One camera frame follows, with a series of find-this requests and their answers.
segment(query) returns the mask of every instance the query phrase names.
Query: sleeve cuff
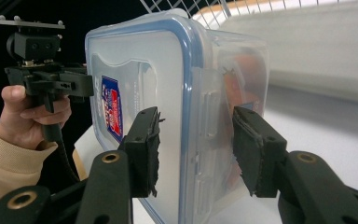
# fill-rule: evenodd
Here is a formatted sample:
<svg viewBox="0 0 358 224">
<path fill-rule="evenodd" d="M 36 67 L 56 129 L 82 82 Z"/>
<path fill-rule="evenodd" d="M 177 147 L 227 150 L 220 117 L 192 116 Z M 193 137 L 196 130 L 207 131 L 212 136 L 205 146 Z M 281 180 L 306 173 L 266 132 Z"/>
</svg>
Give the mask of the sleeve cuff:
<svg viewBox="0 0 358 224">
<path fill-rule="evenodd" d="M 42 142 L 38 146 L 38 150 L 31 150 L 11 145 L 0 138 L 0 167 L 21 174 L 39 172 L 43 161 L 56 148 L 56 143 Z"/>
</svg>

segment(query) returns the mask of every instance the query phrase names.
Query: plastic food container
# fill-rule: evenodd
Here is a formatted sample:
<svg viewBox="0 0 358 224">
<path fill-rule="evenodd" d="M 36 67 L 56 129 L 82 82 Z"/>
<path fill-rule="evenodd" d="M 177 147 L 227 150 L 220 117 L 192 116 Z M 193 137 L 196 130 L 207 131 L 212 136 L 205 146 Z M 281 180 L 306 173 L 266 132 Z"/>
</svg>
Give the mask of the plastic food container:
<svg viewBox="0 0 358 224">
<path fill-rule="evenodd" d="M 141 200 L 157 223 L 213 222 L 248 194 L 232 154 L 231 115 L 234 105 L 263 114 L 264 41 L 206 30 L 166 11 L 90 31 L 86 56 L 104 150 L 117 149 L 139 111 L 157 106 L 165 119 L 158 195 Z"/>
</svg>

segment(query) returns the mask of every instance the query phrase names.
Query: person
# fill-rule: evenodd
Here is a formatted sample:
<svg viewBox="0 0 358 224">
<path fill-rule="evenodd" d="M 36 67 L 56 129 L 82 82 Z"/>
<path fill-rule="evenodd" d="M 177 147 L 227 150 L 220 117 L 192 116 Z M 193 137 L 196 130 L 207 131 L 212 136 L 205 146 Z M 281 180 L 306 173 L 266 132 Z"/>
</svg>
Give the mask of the person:
<svg viewBox="0 0 358 224">
<path fill-rule="evenodd" d="M 49 113 L 43 105 L 30 108 L 23 86 L 6 86 L 1 95 L 5 105 L 0 117 L 0 198 L 37 183 L 43 161 L 58 147 L 44 141 L 42 124 L 63 127 L 72 113 L 67 96 L 54 102 L 54 113 Z"/>
</svg>

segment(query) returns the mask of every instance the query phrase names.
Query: red and blue label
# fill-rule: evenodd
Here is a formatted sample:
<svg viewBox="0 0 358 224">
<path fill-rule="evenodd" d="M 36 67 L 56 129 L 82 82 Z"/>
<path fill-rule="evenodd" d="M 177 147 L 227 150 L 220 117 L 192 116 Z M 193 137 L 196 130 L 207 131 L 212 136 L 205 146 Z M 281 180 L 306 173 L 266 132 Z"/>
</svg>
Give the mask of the red and blue label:
<svg viewBox="0 0 358 224">
<path fill-rule="evenodd" d="M 102 95 L 107 131 L 121 143 L 123 139 L 123 117 L 118 82 L 110 77 L 103 76 Z"/>
</svg>

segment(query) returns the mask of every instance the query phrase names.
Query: wire rack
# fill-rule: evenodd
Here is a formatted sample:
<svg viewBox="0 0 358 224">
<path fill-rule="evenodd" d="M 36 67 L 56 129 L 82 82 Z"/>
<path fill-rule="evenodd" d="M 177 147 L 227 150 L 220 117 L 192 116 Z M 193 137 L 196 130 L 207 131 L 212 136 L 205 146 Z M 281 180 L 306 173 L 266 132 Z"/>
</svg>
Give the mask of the wire rack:
<svg viewBox="0 0 358 224">
<path fill-rule="evenodd" d="M 149 12 L 173 8 L 183 9 L 189 18 L 199 21 L 207 29 L 218 29 L 231 16 L 338 4 L 355 0 L 140 0 Z"/>
</svg>

